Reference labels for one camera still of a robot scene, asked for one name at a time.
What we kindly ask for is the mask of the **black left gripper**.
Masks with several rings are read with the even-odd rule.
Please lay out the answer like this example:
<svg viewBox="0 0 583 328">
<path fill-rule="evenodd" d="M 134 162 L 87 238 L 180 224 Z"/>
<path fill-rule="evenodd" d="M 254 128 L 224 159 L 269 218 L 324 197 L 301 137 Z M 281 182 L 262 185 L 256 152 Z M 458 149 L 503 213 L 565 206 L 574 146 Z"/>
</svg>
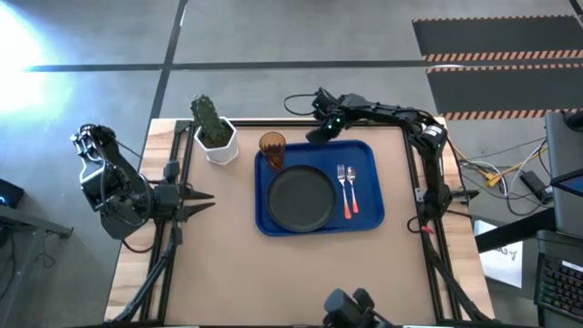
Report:
<svg viewBox="0 0 583 328">
<path fill-rule="evenodd" d="M 208 193 L 194 190 L 191 186 L 182 187 L 182 198 L 180 195 L 181 186 L 177 183 L 179 176 L 179 162 L 170 160 L 163 169 L 163 179 L 156 183 L 154 188 L 155 206 L 153 211 L 154 221 L 161 227 L 166 221 L 171 223 L 169 239 L 175 244 L 183 242 L 182 229 L 179 226 L 179 216 L 184 200 L 208 200 L 214 196 Z M 193 215 L 214 206 L 214 202 L 188 205 L 184 207 L 184 221 L 187 222 Z"/>
</svg>

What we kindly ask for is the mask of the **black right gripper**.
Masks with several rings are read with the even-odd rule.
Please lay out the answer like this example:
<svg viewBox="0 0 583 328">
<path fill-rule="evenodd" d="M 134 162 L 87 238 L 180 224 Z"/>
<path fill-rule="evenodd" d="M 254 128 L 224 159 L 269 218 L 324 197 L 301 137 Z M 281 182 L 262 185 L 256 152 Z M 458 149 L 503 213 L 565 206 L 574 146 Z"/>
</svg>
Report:
<svg viewBox="0 0 583 328">
<path fill-rule="evenodd" d="M 326 89 L 319 87 L 315 93 L 315 99 L 312 102 L 315 110 L 314 116 L 323 123 L 321 133 L 319 130 L 308 132 L 306 139 L 314 144 L 321 145 L 323 140 L 331 140 L 338 137 L 345 127 L 345 115 L 341 109 L 339 100 Z"/>
</svg>

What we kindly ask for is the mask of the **amber ribbed glass cup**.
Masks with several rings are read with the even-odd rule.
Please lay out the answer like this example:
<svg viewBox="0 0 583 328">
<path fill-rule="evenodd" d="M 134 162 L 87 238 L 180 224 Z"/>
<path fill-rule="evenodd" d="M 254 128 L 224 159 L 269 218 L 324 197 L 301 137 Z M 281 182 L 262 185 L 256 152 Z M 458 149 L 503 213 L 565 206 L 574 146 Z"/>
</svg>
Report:
<svg viewBox="0 0 583 328">
<path fill-rule="evenodd" d="M 268 166 L 274 171 L 279 171 L 283 168 L 285 147 L 285 137 L 276 131 L 265 133 L 259 140 L 260 151 Z"/>
</svg>

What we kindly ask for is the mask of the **silver fork orange handle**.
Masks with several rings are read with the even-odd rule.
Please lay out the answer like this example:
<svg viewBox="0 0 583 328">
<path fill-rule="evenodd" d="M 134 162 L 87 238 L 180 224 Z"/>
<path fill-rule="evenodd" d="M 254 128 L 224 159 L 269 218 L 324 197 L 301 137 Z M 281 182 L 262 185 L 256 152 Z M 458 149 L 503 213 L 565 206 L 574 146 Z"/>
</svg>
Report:
<svg viewBox="0 0 583 328">
<path fill-rule="evenodd" d="M 337 165 L 337 179 L 342 186 L 342 195 L 343 195 L 343 211 L 344 211 L 344 218 L 350 220 L 352 218 L 351 210 L 348 204 L 347 196 L 346 196 L 346 171 L 345 166 L 343 164 Z"/>
</svg>

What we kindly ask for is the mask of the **silver spoon orange handle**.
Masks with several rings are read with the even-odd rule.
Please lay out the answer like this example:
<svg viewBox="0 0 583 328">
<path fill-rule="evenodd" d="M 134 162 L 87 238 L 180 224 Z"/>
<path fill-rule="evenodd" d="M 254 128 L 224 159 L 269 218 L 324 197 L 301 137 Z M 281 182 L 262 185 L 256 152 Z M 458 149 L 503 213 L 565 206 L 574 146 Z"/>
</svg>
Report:
<svg viewBox="0 0 583 328">
<path fill-rule="evenodd" d="M 357 203 L 357 199 L 356 199 L 356 195 L 355 195 L 355 187 L 354 187 L 354 182 L 356 180 L 356 171 L 355 171 L 354 167 L 347 168 L 346 176 L 347 176 L 347 179 L 351 185 L 353 213 L 358 214 L 359 208 L 358 208 L 358 203 Z"/>
</svg>

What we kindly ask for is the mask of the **dark grey round plate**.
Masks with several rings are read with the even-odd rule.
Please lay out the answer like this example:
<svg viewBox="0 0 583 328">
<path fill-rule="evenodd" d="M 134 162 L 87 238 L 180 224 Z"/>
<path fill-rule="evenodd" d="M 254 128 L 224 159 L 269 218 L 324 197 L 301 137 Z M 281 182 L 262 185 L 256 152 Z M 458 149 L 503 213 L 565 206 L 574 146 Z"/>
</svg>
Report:
<svg viewBox="0 0 583 328">
<path fill-rule="evenodd" d="M 276 173 L 264 199 L 270 218 L 296 234 L 323 228 L 332 219 L 337 201 L 332 180 L 308 165 L 295 165 Z"/>
</svg>

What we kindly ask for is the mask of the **blue plastic tray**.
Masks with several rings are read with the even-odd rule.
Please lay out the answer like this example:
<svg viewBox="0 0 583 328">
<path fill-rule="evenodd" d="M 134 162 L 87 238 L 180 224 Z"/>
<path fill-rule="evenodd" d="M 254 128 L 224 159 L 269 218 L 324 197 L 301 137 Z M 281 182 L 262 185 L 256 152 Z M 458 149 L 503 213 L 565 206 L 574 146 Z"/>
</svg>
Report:
<svg viewBox="0 0 583 328">
<path fill-rule="evenodd" d="M 353 213 L 351 185 L 346 176 L 345 188 L 352 218 L 344 218 L 342 186 L 337 179 L 337 165 L 343 164 L 345 171 L 354 167 L 356 180 L 355 195 L 359 213 Z M 288 144 L 284 151 L 283 169 L 295 165 L 308 165 L 323 171 L 331 180 L 336 192 L 335 213 L 332 219 L 315 233 L 339 233 L 368 231 L 377 228 L 384 220 L 384 201 L 374 162 L 373 150 L 361 140 L 341 140 L 323 146 L 311 143 Z M 266 189 L 278 172 L 268 166 L 261 152 L 254 159 L 255 182 L 255 223 L 258 229 L 272 237 L 301 235 L 289 232 L 278 226 L 266 210 Z"/>
</svg>

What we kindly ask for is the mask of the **green cactus plant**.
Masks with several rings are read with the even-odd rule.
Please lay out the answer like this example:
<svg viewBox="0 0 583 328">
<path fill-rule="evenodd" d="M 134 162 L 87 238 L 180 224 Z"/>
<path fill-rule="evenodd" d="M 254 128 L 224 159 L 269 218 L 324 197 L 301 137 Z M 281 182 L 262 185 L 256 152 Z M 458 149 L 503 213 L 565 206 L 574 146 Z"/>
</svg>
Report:
<svg viewBox="0 0 583 328">
<path fill-rule="evenodd" d="M 208 96 L 195 96 L 191 101 L 190 110 L 201 130 L 199 139 L 207 149 L 221 148 L 229 144 L 232 129 L 218 116 L 214 103 Z"/>
</svg>

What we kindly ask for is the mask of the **grey side desk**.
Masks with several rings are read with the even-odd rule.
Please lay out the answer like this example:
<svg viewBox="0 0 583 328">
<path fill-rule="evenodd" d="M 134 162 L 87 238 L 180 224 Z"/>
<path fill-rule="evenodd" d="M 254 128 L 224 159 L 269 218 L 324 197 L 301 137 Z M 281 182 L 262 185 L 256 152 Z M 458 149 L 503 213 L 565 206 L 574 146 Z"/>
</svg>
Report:
<svg viewBox="0 0 583 328">
<path fill-rule="evenodd" d="M 7 328 L 47 235 L 71 237 L 73 229 L 22 210 L 0 206 L 0 328 Z"/>
</svg>

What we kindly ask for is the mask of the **black electronic device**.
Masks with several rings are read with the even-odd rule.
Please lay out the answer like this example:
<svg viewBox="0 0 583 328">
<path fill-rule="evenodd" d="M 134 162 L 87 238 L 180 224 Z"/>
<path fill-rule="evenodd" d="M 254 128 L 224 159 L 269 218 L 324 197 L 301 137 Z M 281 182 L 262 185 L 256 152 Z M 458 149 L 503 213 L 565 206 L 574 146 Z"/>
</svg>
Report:
<svg viewBox="0 0 583 328">
<path fill-rule="evenodd" d="M 0 206 L 16 209 L 24 195 L 25 191 L 22 188 L 0 179 Z"/>
</svg>

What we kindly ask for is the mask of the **black floor mat hazard stripes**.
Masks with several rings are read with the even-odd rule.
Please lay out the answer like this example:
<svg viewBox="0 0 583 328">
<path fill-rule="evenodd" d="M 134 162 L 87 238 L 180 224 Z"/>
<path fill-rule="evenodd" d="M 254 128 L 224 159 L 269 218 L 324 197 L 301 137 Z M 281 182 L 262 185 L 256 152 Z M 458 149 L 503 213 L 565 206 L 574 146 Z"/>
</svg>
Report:
<svg viewBox="0 0 583 328">
<path fill-rule="evenodd" d="M 427 62 L 583 58 L 583 26 L 571 15 L 419 18 L 412 24 Z"/>
<path fill-rule="evenodd" d="M 426 70 L 447 120 L 542 118 L 583 111 L 583 65 L 436 67 Z"/>
</svg>

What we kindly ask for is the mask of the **black desk beam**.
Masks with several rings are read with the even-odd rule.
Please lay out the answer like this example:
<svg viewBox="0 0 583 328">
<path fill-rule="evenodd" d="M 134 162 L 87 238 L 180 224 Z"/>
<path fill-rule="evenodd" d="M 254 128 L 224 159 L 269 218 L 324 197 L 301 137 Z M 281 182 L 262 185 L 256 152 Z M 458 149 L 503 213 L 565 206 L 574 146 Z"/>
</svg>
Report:
<svg viewBox="0 0 583 328">
<path fill-rule="evenodd" d="M 556 230 L 555 210 L 551 208 L 477 235 L 476 246 L 483 253 L 534 238 L 539 231 Z"/>
</svg>

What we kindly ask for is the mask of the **black power adapter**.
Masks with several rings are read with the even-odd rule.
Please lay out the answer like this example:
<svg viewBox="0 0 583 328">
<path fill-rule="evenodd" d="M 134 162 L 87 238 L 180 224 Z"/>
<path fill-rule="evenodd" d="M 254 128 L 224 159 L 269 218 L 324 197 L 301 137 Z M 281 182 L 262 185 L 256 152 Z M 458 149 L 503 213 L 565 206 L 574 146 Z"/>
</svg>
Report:
<svg viewBox="0 0 583 328">
<path fill-rule="evenodd" d="M 552 188 L 546 185 L 534 171 L 523 172 L 519 178 L 543 205 L 553 200 Z"/>
</svg>

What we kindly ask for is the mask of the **black backlit keyboard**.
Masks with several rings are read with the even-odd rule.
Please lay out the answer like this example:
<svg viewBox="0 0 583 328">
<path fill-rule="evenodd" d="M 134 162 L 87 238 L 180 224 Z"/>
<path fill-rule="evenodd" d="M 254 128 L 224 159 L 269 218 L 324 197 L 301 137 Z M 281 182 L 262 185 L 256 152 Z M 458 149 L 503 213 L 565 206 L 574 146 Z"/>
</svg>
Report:
<svg viewBox="0 0 583 328">
<path fill-rule="evenodd" d="M 583 323 L 583 266 L 540 254 L 534 303 L 543 310 Z"/>
</svg>

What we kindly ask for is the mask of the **black aluminium table frame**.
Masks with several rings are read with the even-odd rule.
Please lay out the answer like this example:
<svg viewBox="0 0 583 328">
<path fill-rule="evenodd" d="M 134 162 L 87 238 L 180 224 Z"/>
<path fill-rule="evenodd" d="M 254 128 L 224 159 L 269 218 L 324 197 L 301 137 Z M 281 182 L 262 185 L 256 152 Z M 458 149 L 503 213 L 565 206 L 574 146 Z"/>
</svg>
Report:
<svg viewBox="0 0 583 328">
<path fill-rule="evenodd" d="M 239 131 L 240 155 L 228 167 L 235 169 L 238 164 L 244 165 L 245 178 L 251 176 L 251 161 L 257 150 L 257 138 L 262 132 L 280 130 L 288 141 L 299 142 L 305 138 L 307 129 L 313 124 L 307 118 L 236 118 L 233 122 Z M 172 118 L 160 118 L 151 122 L 143 150 L 143 159 L 140 163 L 140 170 L 146 177 L 161 178 L 162 170 L 169 159 L 175 126 L 176 122 Z M 414 258 L 414 276 L 419 281 L 418 285 L 412 289 L 413 295 L 419 302 L 397 302 L 395 310 L 402 317 L 418 313 L 421 319 L 432 320 L 434 318 L 433 304 L 428 291 L 421 239 L 409 232 L 405 226 L 407 220 L 414 214 L 412 191 L 414 184 L 405 175 L 408 162 L 405 157 L 404 137 L 400 136 L 398 128 L 373 126 L 351 128 L 342 136 L 362 138 L 373 147 L 379 167 L 378 172 L 382 178 L 388 178 L 389 169 L 395 170 L 394 185 L 389 186 L 383 183 L 381 191 L 385 199 L 385 214 L 395 216 L 396 220 L 385 221 L 377 231 L 385 235 L 388 228 L 395 229 L 395 238 L 404 243 L 409 256 Z M 442 218 L 442 226 L 441 240 L 447 246 L 452 273 L 456 281 L 482 313 L 493 317 L 494 309 L 486 286 L 486 277 L 483 274 L 467 206 L 459 202 L 452 203 L 449 211 Z M 120 250 L 104 314 L 105 320 L 111 321 L 121 314 L 130 298 L 145 280 L 148 264 L 148 255 L 139 255 L 126 248 Z"/>
</svg>

